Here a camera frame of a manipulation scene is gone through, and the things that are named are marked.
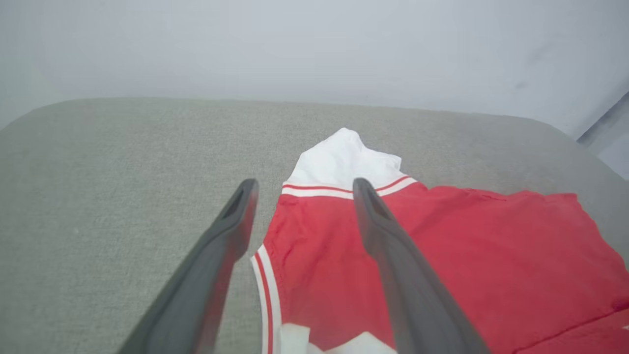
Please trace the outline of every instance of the clothing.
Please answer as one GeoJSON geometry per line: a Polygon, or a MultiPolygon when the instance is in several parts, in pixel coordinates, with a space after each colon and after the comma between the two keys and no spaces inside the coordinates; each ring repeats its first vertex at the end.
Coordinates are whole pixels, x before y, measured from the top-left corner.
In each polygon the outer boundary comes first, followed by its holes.
{"type": "Polygon", "coordinates": [[[356,177],[372,183],[493,353],[627,352],[629,273],[576,195],[428,189],[400,164],[345,128],[301,154],[252,258],[263,354],[304,337],[310,353],[395,348],[357,226],[356,177]]]}

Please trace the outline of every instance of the gray fabric surface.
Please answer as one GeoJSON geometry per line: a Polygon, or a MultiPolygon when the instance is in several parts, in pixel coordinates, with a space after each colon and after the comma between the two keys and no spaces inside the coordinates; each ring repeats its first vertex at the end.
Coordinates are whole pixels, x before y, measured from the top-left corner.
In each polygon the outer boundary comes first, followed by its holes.
{"type": "Polygon", "coordinates": [[[239,182],[260,183],[219,353],[260,350],[248,257],[299,153],[341,127],[427,186],[576,192],[629,256],[628,185],[558,130],[522,118],[395,108],[98,99],[0,131],[0,351],[114,353],[239,182]]]}

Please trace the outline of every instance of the striped trim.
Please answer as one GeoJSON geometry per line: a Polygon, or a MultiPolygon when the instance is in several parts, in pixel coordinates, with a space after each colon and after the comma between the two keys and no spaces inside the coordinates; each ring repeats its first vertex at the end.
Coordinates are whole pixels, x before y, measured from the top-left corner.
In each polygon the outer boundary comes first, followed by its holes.
{"type": "Polygon", "coordinates": [[[273,267],[264,245],[251,257],[251,264],[258,283],[262,310],[262,354],[278,353],[282,312],[273,267]]]}
{"type": "MultiPolygon", "coordinates": [[[[404,176],[393,183],[386,186],[376,188],[378,195],[388,195],[395,193],[409,185],[417,182],[410,176],[404,176]]],[[[304,185],[290,185],[285,183],[282,186],[282,194],[290,194],[295,197],[338,197],[344,199],[353,199],[353,191],[345,190],[343,188],[331,187],[331,186],[304,186],[304,185]]]]}

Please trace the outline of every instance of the red stripe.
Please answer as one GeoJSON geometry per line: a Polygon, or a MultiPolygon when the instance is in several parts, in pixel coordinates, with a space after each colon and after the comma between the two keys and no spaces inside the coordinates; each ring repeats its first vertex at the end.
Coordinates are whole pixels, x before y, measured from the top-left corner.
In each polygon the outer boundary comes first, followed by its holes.
{"type": "Polygon", "coordinates": [[[258,262],[258,268],[260,268],[260,275],[262,276],[262,286],[264,287],[264,297],[267,301],[267,322],[269,325],[267,328],[269,329],[269,349],[267,350],[268,354],[273,354],[273,311],[271,309],[271,297],[269,293],[269,284],[267,283],[267,275],[264,273],[264,267],[262,266],[262,260],[260,259],[260,255],[258,252],[255,253],[255,261],[258,262]]]}
{"type": "MultiPolygon", "coordinates": [[[[394,185],[397,185],[398,183],[402,182],[403,180],[405,180],[406,178],[410,178],[410,176],[404,176],[401,177],[400,179],[398,179],[397,181],[390,183],[384,187],[380,187],[380,188],[376,188],[376,191],[381,191],[381,190],[385,190],[387,188],[393,187],[394,185]]],[[[283,188],[292,188],[294,190],[337,190],[337,191],[344,191],[345,193],[353,193],[350,190],[344,190],[343,188],[337,188],[337,187],[328,187],[328,186],[296,186],[296,185],[283,185],[283,188]]]]}
{"type": "Polygon", "coordinates": [[[292,188],[294,190],[338,190],[345,193],[351,193],[350,190],[344,190],[343,188],[328,187],[328,186],[296,186],[296,185],[283,185],[282,188],[292,188]]]}

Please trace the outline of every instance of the white backdrop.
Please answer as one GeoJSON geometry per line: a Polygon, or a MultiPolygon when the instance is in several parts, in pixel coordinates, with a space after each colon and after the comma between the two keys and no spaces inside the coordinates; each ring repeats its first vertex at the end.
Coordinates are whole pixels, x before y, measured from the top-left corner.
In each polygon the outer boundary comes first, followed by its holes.
{"type": "Polygon", "coordinates": [[[514,115],[576,138],[629,91],[628,14],[627,0],[0,0],[0,128],[59,101],[170,96],[514,115]]]}

